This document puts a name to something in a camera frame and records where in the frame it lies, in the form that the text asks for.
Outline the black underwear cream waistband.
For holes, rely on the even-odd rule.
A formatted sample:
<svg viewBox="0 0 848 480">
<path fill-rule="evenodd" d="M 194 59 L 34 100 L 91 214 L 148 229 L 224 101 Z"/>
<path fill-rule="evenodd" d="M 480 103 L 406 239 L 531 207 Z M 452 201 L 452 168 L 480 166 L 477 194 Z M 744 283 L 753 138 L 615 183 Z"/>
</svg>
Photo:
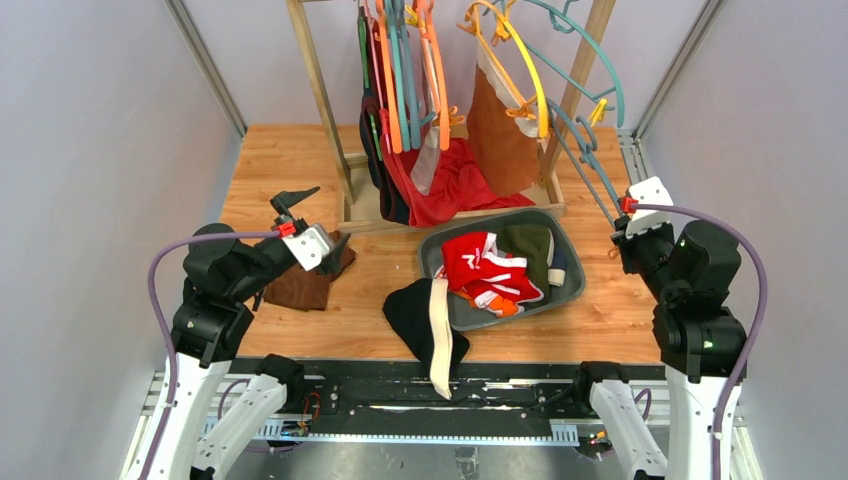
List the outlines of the black underwear cream waistband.
<svg viewBox="0 0 848 480">
<path fill-rule="evenodd" d="M 448 281 L 420 278 L 391 292 L 383 314 L 392 330 L 424 366 L 435 392 L 452 398 L 450 378 L 470 350 L 470 341 L 449 319 Z"/>
</svg>

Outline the blue-grey plastic clip hanger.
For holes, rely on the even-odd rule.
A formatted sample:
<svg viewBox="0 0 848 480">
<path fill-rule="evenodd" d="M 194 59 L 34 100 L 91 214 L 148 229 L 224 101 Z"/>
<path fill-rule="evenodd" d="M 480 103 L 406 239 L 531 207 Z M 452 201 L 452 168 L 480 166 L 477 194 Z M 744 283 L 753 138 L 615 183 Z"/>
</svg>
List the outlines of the blue-grey plastic clip hanger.
<svg viewBox="0 0 848 480">
<path fill-rule="evenodd" d="M 594 132 L 594 124 L 592 123 L 594 118 L 590 117 L 587 119 L 583 115 L 569 118 L 564 109 L 551 99 L 546 100 L 546 107 L 552 118 L 554 120 L 562 120 L 566 132 L 571 133 L 574 136 L 578 153 L 575 154 L 567 145 L 564 133 L 560 133 L 555 128 L 552 128 L 551 132 L 554 134 L 555 145 L 560 146 L 565 150 L 567 157 L 570 159 L 578 175 L 583 180 L 585 186 L 589 190 L 589 193 L 594 198 L 609 225 L 613 229 L 616 229 L 616 221 L 621 218 L 624 213 L 618 204 L 618 195 L 614 185 L 596 157 L 599 142 Z M 600 193 L 594 187 L 586 173 L 586 168 L 591 169 L 597 175 L 597 178 L 600 180 L 607 196 L 609 197 L 609 201 L 612 203 L 613 211 L 610 211 L 606 203 L 601 199 Z"/>
</svg>

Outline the teal plastic clip hanger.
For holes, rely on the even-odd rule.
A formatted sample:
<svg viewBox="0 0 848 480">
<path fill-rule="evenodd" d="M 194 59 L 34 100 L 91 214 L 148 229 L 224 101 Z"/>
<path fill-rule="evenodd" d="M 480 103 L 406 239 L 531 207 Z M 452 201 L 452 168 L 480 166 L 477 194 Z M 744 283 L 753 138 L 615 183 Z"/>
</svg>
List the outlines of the teal plastic clip hanger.
<svg viewBox="0 0 848 480">
<path fill-rule="evenodd" d="M 624 121 L 625 101 L 622 85 L 611 61 L 601 49 L 599 41 L 603 33 L 594 34 L 581 27 L 578 22 L 568 16 L 569 2 L 557 8 L 545 1 L 536 1 L 536 6 L 547 12 L 551 27 L 560 33 L 576 33 L 581 36 L 580 46 L 569 74 L 560 69 L 541 51 L 527 43 L 510 22 L 511 1 L 474 1 L 465 14 L 462 29 L 475 36 L 478 41 L 478 67 L 493 86 L 496 97 L 505 105 L 505 114 L 516 120 L 517 125 L 527 136 L 544 139 L 549 133 L 569 130 L 573 134 L 591 133 L 597 122 L 604 118 L 607 111 L 617 113 L 617 125 Z M 530 98 L 522 96 L 521 92 L 509 76 L 505 67 L 498 60 L 493 48 L 500 42 L 513 41 L 522 56 L 524 64 L 531 76 L 535 93 Z M 609 75 L 612 86 L 602 92 L 592 93 L 586 89 L 585 77 L 591 71 L 592 62 L 599 58 Z M 576 116 L 575 106 L 567 99 L 560 106 L 548 98 L 534 63 L 541 60 L 566 80 L 568 93 L 576 93 L 595 104 L 588 117 Z"/>
</svg>

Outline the red underwear white trim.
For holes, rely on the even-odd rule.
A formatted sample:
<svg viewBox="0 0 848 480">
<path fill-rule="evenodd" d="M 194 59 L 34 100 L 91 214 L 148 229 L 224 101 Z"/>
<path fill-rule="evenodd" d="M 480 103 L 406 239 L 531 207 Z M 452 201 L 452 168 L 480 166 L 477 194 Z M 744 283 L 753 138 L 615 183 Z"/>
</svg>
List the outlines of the red underwear white trim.
<svg viewBox="0 0 848 480">
<path fill-rule="evenodd" d="M 477 309 L 498 318 L 525 311 L 545 299 L 544 291 L 530 279 L 528 259 L 497 248 L 497 235 L 476 231 L 441 245 L 442 265 L 436 279 L 448 282 L 448 290 Z"/>
</svg>

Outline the yellow plastic clip hanger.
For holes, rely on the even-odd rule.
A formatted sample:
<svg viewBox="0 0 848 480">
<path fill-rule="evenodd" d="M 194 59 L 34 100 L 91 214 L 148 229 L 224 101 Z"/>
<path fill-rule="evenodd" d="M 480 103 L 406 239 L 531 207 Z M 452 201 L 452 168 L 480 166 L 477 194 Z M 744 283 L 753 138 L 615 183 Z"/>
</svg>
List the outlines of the yellow plastic clip hanger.
<svg viewBox="0 0 848 480">
<path fill-rule="evenodd" d="M 548 138 L 551 126 L 546 94 L 529 47 L 510 21 L 513 4 L 514 1 L 503 1 L 501 6 L 490 1 L 472 1 L 458 27 L 476 40 L 477 67 L 493 88 L 496 99 L 504 105 L 505 115 L 523 135 L 542 142 Z M 515 45 L 532 81 L 533 93 L 529 97 L 522 94 L 496 55 L 495 47 L 508 42 Z"/>
</svg>

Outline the brown underwear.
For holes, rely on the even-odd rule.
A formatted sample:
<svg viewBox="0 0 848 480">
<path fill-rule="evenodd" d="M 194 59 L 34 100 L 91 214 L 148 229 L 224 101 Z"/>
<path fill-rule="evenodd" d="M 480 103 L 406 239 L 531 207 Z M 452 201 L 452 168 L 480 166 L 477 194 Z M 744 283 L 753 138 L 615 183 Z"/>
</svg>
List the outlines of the brown underwear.
<svg viewBox="0 0 848 480">
<path fill-rule="evenodd" d="M 525 191 L 540 175 L 538 122 L 508 113 L 519 108 L 494 61 L 478 47 L 468 141 L 488 186 L 501 197 Z"/>
</svg>

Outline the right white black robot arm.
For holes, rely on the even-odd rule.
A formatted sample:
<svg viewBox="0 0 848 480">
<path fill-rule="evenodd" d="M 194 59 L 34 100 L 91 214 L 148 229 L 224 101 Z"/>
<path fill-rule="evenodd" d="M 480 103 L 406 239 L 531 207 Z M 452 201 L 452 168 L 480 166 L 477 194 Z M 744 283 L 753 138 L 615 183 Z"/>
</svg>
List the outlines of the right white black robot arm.
<svg viewBox="0 0 848 480">
<path fill-rule="evenodd" d="M 733 369 L 747 340 L 725 306 L 740 265 L 737 240 L 704 220 L 675 235 L 664 223 L 612 236 L 623 269 L 656 300 L 653 335 L 670 400 L 669 446 L 661 450 L 614 362 L 583 362 L 575 397 L 597 414 L 626 479 L 727 479 L 741 379 Z"/>
</svg>

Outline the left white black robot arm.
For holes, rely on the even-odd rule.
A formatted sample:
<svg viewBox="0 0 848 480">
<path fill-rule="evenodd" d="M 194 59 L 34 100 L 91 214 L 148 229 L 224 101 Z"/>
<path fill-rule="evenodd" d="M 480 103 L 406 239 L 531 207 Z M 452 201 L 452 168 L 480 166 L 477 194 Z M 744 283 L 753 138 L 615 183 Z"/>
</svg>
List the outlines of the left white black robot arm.
<svg viewBox="0 0 848 480">
<path fill-rule="evenodd" d="M 272 197 L 277 216 L 268 230 L 237 232 L 211 223 L 154 256 L 147 289 L 164 336 L 165 377 L 124 478 L 223 479 L 273 414 L 302 402 L 303 365 L 270 354 L 230 409 L 210 430 L 204 428 L 265 288 L 296 265 L 321 274 L 341 268 L 348 235 L 333 240 L 322 225 L 291 212 L 317 191 L 281 191 Z M 182 302 L 172 320 L 166 320 L 156 273 L 163 258 L 180 247 L 187 249 Z"/>
</svg>

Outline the dark green underwear in basin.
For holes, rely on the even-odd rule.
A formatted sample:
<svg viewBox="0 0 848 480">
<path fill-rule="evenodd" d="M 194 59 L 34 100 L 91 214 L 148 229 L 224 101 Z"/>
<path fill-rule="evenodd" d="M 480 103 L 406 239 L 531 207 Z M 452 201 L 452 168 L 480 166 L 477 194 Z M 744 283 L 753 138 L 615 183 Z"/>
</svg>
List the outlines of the dark green underwear in basin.
<svg viewBox="0 0 848 480">
<path fill-rule="evenodd" d="M 552 231 L 539 224 L 513 225 L 497 233 L 500 251 L 527 261 L 526 274 L 540 290 L 562 287 L 568 260 Z"/>
</svg>

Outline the orange plastic hanger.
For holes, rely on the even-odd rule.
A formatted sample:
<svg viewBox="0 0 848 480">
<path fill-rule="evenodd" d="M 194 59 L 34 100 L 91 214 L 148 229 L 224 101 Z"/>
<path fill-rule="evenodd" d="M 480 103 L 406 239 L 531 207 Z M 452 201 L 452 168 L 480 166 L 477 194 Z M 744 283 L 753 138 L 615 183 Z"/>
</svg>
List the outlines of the orange plastic hanger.
<svg viewBox="0 0 848 480">
<path fill-rule="evenodd" d="M 378 19 L 378 33 L 380 36 L 380 55 L 383 65 L 383 78 L 385 81 L 386 105 L 389 114 L 389 136 L 391 151 L 395 154 L 402 152 L 402 133 L 398 118 L 397 96 L 395 90 L 394 74 L 392 70 L 392 56 L 389 47 L 389 36 L 387 30 L 387 11 L 384 0 L 375 1 Z"/>
<path fill-rule="evenodd" d="M 433 98 L 435 117 L 430 124 L 437 129 L 438 146 L 447 151 L 451 142 L 451 127 L 465 120 L 458 107 L 448 99 L 447 82 L 440 44 L 433 20 L 434 1 L 414 1 L 412 9 L 417 15 L 417 28 L 421 37 L 428 85 Z"/>
</svg>

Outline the teal plastic hanger pair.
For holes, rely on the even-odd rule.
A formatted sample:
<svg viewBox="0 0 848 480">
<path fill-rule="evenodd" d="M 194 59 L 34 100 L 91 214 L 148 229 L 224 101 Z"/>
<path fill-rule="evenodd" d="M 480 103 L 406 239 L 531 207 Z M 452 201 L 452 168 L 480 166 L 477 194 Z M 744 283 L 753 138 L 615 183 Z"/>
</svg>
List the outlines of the teal plastic hanger pair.
<svg viewBox="0 0 848 480">
<path fill-rule="evenodd" d="M 409 33 L 404 18 L 406 4 L 404 1 L 386 1 L 384 5 L 396 90 L 400 148 L 402 152 L 409 152 L 421 147 L 422 124 Z"/>
</svg>

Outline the orange plastic hanger right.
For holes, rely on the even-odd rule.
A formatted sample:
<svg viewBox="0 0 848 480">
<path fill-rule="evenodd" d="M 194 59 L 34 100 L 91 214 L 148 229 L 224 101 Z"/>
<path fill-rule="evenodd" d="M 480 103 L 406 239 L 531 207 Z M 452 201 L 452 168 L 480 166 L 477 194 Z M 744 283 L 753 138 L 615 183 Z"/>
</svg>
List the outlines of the orange plastic hanger right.
<svg viewBox="0 0 848 480">
<path fill-rule="evenodd" d="M 440 44 L 433 20 L 434 1 L 414 1 L 412 9 L 417 15 L 417 28 L 421 37 L 428 85 L 433 98 L 435 117 L 430 124 L 437 129 L 438 146 L 447 151 L 451 142 L 451 127 L 465 120 L 458 107 L 448 99 L 447 82 Z"/>
</svg>

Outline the brown cloth on table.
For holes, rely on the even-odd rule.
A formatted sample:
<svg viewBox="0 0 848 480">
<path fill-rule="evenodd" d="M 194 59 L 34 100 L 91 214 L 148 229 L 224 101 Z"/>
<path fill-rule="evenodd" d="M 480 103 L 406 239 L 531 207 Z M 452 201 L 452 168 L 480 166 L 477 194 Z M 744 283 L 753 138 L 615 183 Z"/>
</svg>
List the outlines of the brown cloth on table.
<svg viewBox="0 0 848 480">
<path fill-rule="evenodd" d="M 355 251 L 347 245 L 349 234 L 334 230 L 327 234 L 335 244 L 342 244 L 338 266 L 323 273 L 319 266 L 306 271 L 298 261 L 294 266 L 272 281 L 264 291 L 266 303 L 295 310 L 326 310 L 332 283 L 356 260 Z"/>
</svg>

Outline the wooden clothes rack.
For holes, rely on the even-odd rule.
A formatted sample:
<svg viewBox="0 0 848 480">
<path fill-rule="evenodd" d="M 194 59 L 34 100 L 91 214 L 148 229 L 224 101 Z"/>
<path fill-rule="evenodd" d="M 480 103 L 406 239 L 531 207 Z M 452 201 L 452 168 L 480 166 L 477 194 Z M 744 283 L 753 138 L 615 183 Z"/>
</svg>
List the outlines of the wooden clothes rack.
<svg viewBox="0 0 848 480">
<path fill-rule="evenodd" d="M 370 179 L 366 155 L 361 152 L 343 151 L 304 3 L 288 1 L 286 6 L 339 179 L 338 228 L 353 233 L 384 234 L 401 231 L 403 229 L 401 225 L 380 218 L 377 190 L 368 185 Z M 603 39 L 614 7 L 613 1 L 594 1 L 585 24 L 577 27 L 582 40 L 570 73 L 574 82 L 565 88 L 559 103 L 559 106 L 569 115 L 576 113 L 579 103 L 577 86 L 588 79 L 597 58 L 602 61 L 609 73 L 613 72 L 611 62 L 600 51 L 599 43 Z M 525 191 L 537 202 L 539 208 L 549 211 L 556 217 L 563 216 L 567 211 L 556 171 L 561 151 L 561 147 L 549 143 L 540 147 L 540 184 Z"/>
</svg>

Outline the large red garment hanging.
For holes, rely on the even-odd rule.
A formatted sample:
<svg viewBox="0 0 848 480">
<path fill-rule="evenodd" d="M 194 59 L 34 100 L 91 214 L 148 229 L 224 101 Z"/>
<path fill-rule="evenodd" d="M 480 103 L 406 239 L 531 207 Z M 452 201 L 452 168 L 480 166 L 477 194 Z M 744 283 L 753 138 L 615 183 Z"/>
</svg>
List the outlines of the large red garment hanging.
<svg viewBox="0 0 848 480">
<path fill-rule="evenodd" d="M 425 228 L 443 224 L 459 212 L 534 204 L 521 193 L 496 195 L 484 179 L 469 142 L 463 138 L 452 138 L 449 148 L 438 152 L 427 193 L 421 192 L 412 178 L 412 169 L 419 159 L 417 150 L 392 152 L 386 133 L 381 134 L 379 148 L 382 158 L 371 161 L 369 171 L 379 190 L 380 214 L 387 221 Z"/>
</svg>

